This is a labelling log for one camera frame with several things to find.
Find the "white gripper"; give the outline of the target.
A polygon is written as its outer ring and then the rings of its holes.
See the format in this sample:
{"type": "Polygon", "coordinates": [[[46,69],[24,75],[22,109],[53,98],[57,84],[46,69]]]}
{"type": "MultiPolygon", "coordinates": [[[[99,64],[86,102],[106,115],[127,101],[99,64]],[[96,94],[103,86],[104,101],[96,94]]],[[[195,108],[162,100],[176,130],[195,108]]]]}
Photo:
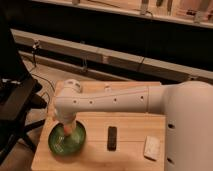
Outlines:
{"type": "Polygon", "coordinates": [[[65,127],[70,127],[72,129],[76,128],[76,114],[75,113],[65,113],[63,111],[54,110],[54,118],[63,124],[65,127]]]}

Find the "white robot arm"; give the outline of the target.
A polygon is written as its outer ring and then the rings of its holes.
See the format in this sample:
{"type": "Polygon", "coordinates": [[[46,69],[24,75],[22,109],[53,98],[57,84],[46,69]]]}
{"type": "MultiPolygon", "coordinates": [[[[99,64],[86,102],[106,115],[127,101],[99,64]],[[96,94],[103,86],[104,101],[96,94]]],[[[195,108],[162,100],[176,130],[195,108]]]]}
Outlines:
{"type": "Polygon", "coordinates": [[[186,81],[160,86],[84,93],[73,79],[54,101],[67,125],[79,112],[153,113],[166,117],[165,171],[213,171],[213,85],[186,81]]]}

